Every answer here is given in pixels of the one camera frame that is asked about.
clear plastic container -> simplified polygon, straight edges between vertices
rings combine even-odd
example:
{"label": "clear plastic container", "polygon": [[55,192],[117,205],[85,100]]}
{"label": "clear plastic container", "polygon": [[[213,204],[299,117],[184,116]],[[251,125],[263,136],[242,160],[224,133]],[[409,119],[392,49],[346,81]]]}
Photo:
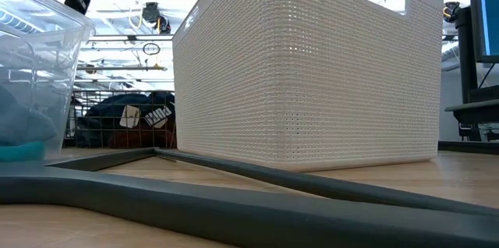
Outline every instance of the clear plastic container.
{"label": "clear plastic container", "polygon": [[55,0],[0,0],[0,162],[61,150],[92,22]]}

wooden surface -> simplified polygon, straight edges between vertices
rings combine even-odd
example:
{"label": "wooden surface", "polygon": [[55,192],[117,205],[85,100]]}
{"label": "wooden surface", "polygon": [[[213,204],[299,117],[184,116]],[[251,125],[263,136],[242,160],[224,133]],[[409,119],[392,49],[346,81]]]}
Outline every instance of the wooden surface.
{"label": "wooden surface", "polygon": [[[72,157],[89,154],[94,152],[65,150],[64,153]],[[499,208],[498,169],[498,156],[446,152],[428,162],[313,174]],[[135,161],[103,172],[207,186],[302,194],[265,182],[161,158]],[[226,246],[76,208],[12,205],[0,206],[0,247]]]}

ceiling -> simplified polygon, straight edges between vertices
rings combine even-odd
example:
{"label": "ceiling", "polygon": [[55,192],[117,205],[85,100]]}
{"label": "ceiling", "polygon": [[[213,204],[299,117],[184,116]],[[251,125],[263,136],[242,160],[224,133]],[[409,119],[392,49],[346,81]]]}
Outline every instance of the ceiling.
{"label": "ceiling", "polygon": [[[158,2],[160,12],[167,17],[172,34],[179,28],[188,12],[197,0],[92,0],[87,16],[96,26],[97,37],[94,41],[84,44],[80,53],[80,66],[104,67],[106,70],[77,72],[76,88],[82,89],[168,89],[173,90],[172,72],[172,45],[170,41],[155,41],[154,50],[159,48],[156,55],[148,55],[144,45],[150,41],[110,41],[115,37],[101,37],[101,35],[142,35],[156,34],[155,30],[145,24],[140,25],[139,17],[146,2]],[[403,9],[403,0],[371,0],[378,4],[385,4],[391,9]],[[468,5],[469,0],[460,1]],[[455,33],[454,25],[444,23],[444,34]],[[444,46],[445,50],[455,44]],[[160,66],[159,70],[111,70],[112,67],[137,68],[138,66]],[[161,82],[144,81],[162,80]]]}

woven plastic basket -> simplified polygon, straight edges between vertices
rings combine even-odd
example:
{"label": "woven plastic basket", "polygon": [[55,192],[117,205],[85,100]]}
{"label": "woven plastic basket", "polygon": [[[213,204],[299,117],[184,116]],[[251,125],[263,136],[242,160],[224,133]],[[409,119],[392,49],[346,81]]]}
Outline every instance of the woven plastic basket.
{"label": "woven plastic basket", "polygon": [[304,171],[435,157],[443,0],[199,0],[173,38],[181,151]]}

